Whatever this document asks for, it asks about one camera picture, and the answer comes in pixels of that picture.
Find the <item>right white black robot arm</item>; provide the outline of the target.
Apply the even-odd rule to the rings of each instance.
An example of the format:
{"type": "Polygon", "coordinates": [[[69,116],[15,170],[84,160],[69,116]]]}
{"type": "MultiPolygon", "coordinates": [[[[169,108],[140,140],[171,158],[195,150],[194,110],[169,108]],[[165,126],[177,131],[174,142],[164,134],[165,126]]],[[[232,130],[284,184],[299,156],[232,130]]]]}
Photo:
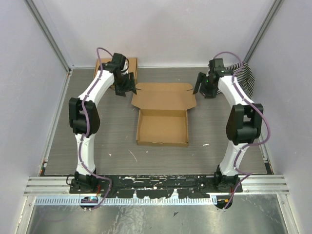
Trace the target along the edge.
{"type": "Polygon", "coordinates": [[[234,71],[226,69],[222,58],[213,58],[209,61],[209,71],[198,73],[193,93],[200,92],[205,98],[215,98],[218,91],[231,107],[226,124],[229,143],[213,178],[214,187],[223,193],[239,183],[241,157],[260,136],[264,108],[247,96],[234,71]]]}

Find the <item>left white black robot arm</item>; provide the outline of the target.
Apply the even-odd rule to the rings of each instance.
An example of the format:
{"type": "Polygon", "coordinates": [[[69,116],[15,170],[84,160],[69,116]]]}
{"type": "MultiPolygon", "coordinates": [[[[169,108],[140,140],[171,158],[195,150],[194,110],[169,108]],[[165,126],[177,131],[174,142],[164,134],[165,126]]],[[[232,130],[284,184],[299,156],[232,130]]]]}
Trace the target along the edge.
{"type": "Polygon", "coordinates": [[[129,60],[123,54],[114,53],[111,61],[100,63],[86,90],[69,100],[69,125],[78,150],[78,165],[71,186],[77,190],[91,194],[98,188],[101,177],[96,175],[94,161],[94,141],[100,127],[98,104],[112,85],[117,96],[125,97],[129,91],[137,93],[134,73],[128,70],[129,60]]]}

